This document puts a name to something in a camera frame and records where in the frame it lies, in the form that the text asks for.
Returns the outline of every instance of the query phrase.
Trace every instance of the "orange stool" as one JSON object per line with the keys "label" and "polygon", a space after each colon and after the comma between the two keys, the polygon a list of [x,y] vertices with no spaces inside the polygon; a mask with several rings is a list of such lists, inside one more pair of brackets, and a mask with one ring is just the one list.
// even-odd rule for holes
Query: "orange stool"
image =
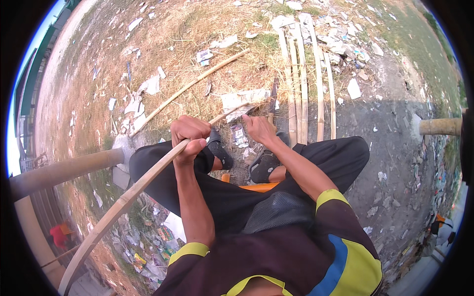
{"label": "orange stool", "polygon": [[[222,175],[221,181],[229,183],[230,181],[230,174],[225,173]],[[256,192],[267,192],[280,182],[273,182],[273,183],[265,183],[265,184],[257,184],[257,185],[246,185],[246,186],[239,186],[240,188],[256,191]]]}

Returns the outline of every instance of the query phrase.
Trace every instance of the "knee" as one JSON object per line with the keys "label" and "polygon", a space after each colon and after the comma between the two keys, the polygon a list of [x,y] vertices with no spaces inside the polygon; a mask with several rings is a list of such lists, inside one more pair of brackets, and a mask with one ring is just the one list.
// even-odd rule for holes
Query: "knee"
{"label": "knee", "polygon": [[367,142],[364,140],[363,137],[359,136],[353,136],[349,139],[351,140],[351,150],[354,152],[355,155],[364,160],[364,163],[367,163],[370,157],[369,146],[367,145]]}

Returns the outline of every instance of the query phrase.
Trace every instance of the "person's left hand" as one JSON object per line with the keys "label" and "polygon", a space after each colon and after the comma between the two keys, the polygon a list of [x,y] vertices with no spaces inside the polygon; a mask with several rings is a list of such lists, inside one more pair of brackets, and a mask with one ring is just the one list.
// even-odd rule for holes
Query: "person's left hand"
{"label": "person's left hand", "polygon": [[191,139],[186,148],[175,159],[180,166],[194,165],[196,155],[206,147],[206,138],[210,135],[210,123],[182,115],[171,123],[171,143],[173,147],[184,139]]}

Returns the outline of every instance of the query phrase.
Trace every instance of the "trash pile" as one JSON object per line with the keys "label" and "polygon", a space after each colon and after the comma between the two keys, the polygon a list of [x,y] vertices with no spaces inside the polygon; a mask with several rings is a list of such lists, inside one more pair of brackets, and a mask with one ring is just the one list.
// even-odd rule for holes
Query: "trash pile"
{"label": "trash pile", "polygon": [[[137,203],[141,212],[123,214],[110,235],[123,262],[132,265],[137,273],[147,278],[145,282],[150,289],[156,290],[166,277],[171,255],[185,243],[165,225],[167,210],[155,204],[146,193],[140,194]],[[129,215],[135,216],[133,222]]]}

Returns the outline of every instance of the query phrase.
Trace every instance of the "person's right hand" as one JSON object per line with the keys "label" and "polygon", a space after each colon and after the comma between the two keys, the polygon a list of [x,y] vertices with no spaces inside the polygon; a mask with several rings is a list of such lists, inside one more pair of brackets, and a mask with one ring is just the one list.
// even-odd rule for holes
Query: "person's right hand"
{"label": "person's right hand", "polygon": [[191,139],[186,148],[175,159],[180,166],[193,166],[196,155],[206,147],[206,138],[210,134],[210,123],[182,115],[171,123],[171,143],[173,147],[184,139]]}
{"label": "person's right hand", "polygon": [[278,139],[273,126],[268,122],[266,117],[249,117],[244,114],[242,118],[247,125],[248,134],[255,141],[268,147],[271,141]]}

